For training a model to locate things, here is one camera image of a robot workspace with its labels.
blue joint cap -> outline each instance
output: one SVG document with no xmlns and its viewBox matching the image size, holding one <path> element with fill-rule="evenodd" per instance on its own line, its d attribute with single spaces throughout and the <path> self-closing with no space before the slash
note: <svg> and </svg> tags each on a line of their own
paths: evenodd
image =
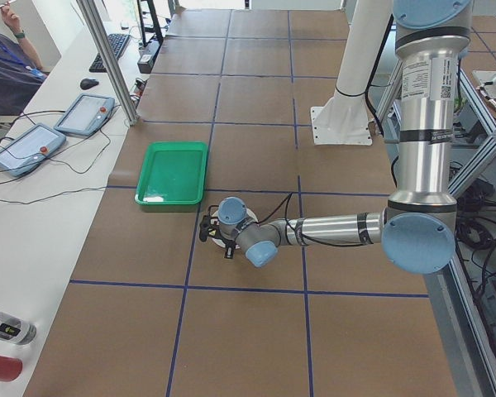
<svg viewBox="0 0 496 397">
<path fill-rule="evenodd" d="M 218 221 L 224 225 L 236 225 L 246 218 L 246 205 L 237 197 L 227 197 L 218 206 Z"/>
<path fill-rule="evenodd" d="M 384 225 L 382 247 L 401 269 L 426 275 L 442 269 L 454 256 L 454 233 L 431 215 L 403 213 Z"/>
<path fill-rule="evenodd" d="M 431 29 L 457 17 L 472 0 L 393 0 L 393 16 L 407 29 Z"/>
<path fill-rule="evenodd" d="M 263 267 L 272 261 L 278 254 L 278 249 L 273 242 L 257 242 L 246 251 L 246 258 L 254 264 L 255 267 Z"/>
</svg>

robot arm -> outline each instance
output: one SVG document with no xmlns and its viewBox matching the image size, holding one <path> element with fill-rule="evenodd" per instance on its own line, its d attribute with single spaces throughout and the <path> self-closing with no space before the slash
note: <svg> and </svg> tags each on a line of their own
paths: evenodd
<svg viewBox="0 0 496 397">
<path fill-rule="evenodd" d="M 403 62 L 402 174 L 383 213 L 280 219 L 261 226 L 246 215 L 241 200 L 226 198 L 218 210 L 222 237 L 236 242 L 258 267 L 281 245 L 376 242 L 407 271 L 425 274 L 445 266 L 455 252 L 456 201 L 448 193 L 448 177 L 456 69 L 470 42 L 471 9 L 472 0 L 394 0 L 395 50 Z"/>
</svg>

red bottle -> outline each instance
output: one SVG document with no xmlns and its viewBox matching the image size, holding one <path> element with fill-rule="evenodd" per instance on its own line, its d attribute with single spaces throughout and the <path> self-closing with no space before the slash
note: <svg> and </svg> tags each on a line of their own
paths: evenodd
<svg viewBox="0 0 496 397">
<path fill-rule="evenodd" d="M 22 361 L 17 358 L 0 356 L 0 381 L 15 380 L 22 372 Z"/>
</svg>

electronic equipment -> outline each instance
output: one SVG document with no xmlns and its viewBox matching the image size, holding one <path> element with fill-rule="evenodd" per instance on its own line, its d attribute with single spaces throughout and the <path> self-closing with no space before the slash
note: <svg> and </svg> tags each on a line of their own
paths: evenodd
<svg viewBox="0 0 496 397">
<path fill-rule="evenodd" d="M 32 172 L 66 141 L 66 136 L 44 124 L 36 124 L 0 150 L 0 168 L 12 176 Z"/>
<path fill-rule="evenodd" d="M 130 39 L 131 37 L 129 35 L 124 35 L 122 33 L 111 33 L 108 35 L 108 43 L 110 44 L 112 52 L 117 60 L 122 57 L 125 47 Z M 102 73 L 107 71 L 100 54 L 96 55 L 96 58 L 93 60 L 88 70 L 92 73 Z"/>
<path fill-rule="evenodd" d="M 82 79 L 79 87 L 81 89 L 87 90 L 95 87 L 96 85 L 99 85 L 99 80 L 97 79 Z"/>
<path fill-rule="evenodd" d="M 110 116 L 115 102 L 111 97 L 81 93 L 54 129 L 64 134 L 91 136 Z"/>
<path fill-rule="evenodd" d="M 155 33 L 149 41 L 145 38 L 145 32 L 150 31 L 150 29 L 148 29 L 148 24 L 145 23 L 143 18 L 144 12 L 141 10 L 142 1 L 147 2 L 150 19 L 152 20 L 152 31 Z M 152 71 L 152 67 L 155 65 L 156 58 L 160 52 L 160 47 L 164 43 L 164 35 L 162 34 L 160 23 L 158 22 L 154 2 L 152 0 L 137 0 L 137 6 L 141 28 L 141 56 L 140 60 L 138 60 L 138 69 L 140 70 L 140 73 L 149 74 Z"/>
</svg>

white desk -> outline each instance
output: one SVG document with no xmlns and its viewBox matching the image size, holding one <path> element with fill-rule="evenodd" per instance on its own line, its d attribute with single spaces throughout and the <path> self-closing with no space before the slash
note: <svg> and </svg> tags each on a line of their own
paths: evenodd
<svg viewBox="0 0 496 397">
<path fill-rule="evenodd" d="M 107 26 L 107 30 L 116 31 L 113 25 Z M 136 77 L 146 77 L 139 74 L 136 65 L 137 47 L 137 40 L 131 39 L 119 60 L 129 89 Z M 89 93 L 115 98 L 107 74 L 88 72 L 96 54 L 85 28 L 30 101 L 26 112 L 65 110 L 82 92 L 79 82 L 85 77 L 100 82 Z M 53 126 L 58 118 L 59 115 L 54 115 L 33 117 L 33 120 Z M 8 135 L 19 136 L 30 126 L 27 119 L 21 120 Z M 63 191 L 105 186 L 127 128 L 125 114 L 119 109 L 103 128 L 112 143 L 88 173 L 77 175 L 66 165 L 46 161 L 25 178 L 0 185 L 0 199 L 30 201 Z M 79 140 L 69 137 L 65 145 Z M 107 138 L 98 133 L 56 159 L 69 162 L 76 170 L 84 170 L 106 142 Z M 8 179 L 7 174 L 0 174 L 0 182 Z M 0 203 L 0 310 L 31 321 L 37 327 L 35 340 L 26 346 L 0 341 L 0 355 L 18 357 L 24 363 L 16 380 L 0 382 L 0 397 L 23 394 L 102 196 L 100 190 L 63 195 L 31 205 Z"/>
</svg>

